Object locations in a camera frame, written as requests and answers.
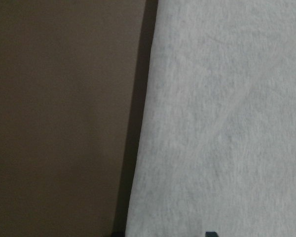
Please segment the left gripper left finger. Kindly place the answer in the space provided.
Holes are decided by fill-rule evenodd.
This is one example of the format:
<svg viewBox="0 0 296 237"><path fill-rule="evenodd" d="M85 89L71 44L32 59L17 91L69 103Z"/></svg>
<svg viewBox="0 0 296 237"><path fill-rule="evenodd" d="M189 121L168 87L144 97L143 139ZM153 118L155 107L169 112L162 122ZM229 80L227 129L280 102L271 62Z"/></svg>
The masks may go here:
<svg viewBox="0 0 296 237"><path fill-rule="evenodd" d="M124 232L113 232L111 234L111 237L125 237L125 233Z"/></svg>

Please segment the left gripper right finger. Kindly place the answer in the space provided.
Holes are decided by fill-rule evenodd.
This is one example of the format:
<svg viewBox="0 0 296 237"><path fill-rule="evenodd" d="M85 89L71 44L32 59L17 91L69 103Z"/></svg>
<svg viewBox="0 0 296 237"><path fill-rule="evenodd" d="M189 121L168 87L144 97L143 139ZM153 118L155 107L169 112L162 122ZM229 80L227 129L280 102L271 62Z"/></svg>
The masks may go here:
<svg viewBox="0 0 296 237"><path fill-rule="evenodd" d="M219 237L217 232L206 232L205 237Z"/></svg>

